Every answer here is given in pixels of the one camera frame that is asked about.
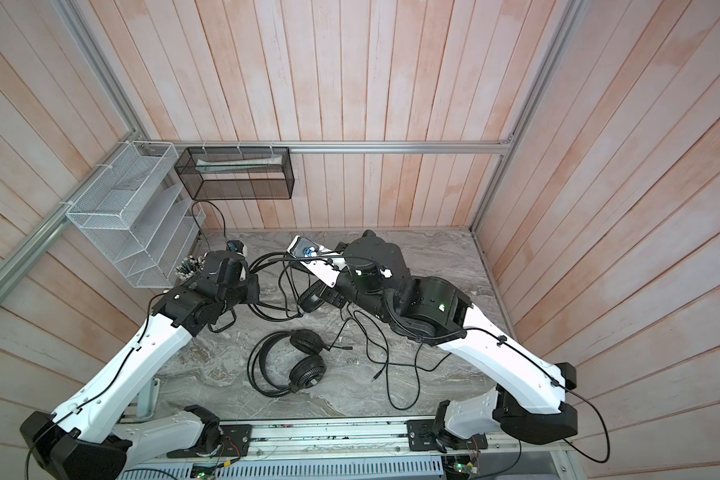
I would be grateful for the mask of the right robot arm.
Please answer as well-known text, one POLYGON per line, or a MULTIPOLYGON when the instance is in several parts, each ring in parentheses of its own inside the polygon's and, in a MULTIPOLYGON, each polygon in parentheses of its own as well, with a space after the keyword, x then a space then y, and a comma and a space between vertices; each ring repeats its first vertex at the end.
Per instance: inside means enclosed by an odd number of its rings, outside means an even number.
POLYGON ((447 351, 495 381, 475 398, 439 405, 434 434, 441 441, 494 430, 533 445, 577 435, 578 412, 566 401, 576 386, 574 367, 526 350, 451 282, 412 275, 398 245, 366 231, 334 251, 295 251, 324 284, 393 332, 447 351))

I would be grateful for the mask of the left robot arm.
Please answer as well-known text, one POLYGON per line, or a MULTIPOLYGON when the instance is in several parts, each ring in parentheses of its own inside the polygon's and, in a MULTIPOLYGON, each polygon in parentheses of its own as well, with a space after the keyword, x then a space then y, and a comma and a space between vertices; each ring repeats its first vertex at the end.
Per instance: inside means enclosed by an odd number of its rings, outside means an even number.
POLYGON ((220 419, 199 405, 131 427, 119 420, 176 352, 234 306, 258 299, 258 278, 241 241, 207 253, 201 269, 158 297, 137 333, 83 388, 52 412, 35 411, 22 423, 25 461, 55 479, 115 479, 174 451, 216 454, 220 419))

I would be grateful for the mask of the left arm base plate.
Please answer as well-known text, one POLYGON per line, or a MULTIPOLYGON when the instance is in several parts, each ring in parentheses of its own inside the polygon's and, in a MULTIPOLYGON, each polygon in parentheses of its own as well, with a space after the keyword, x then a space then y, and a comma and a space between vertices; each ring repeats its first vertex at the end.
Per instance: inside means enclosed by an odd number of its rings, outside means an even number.
POLYGON ((251 424, 220 424, 218 432, 203 434, 195 446, 168 452, 167 458, 200 458, 213 456, 246 456, 252 437, 251 424))

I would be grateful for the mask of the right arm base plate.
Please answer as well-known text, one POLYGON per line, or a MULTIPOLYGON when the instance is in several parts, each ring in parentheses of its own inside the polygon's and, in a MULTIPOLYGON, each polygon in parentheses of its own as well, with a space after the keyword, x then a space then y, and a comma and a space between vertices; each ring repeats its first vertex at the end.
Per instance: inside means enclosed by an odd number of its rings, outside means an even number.
POLYGON ((484 450, 488 441, 484 434, 461 439, 433 418, 408 420, 406 423, 409 448, 411 451, 439 451, 447 453, 462 450, 484 450))

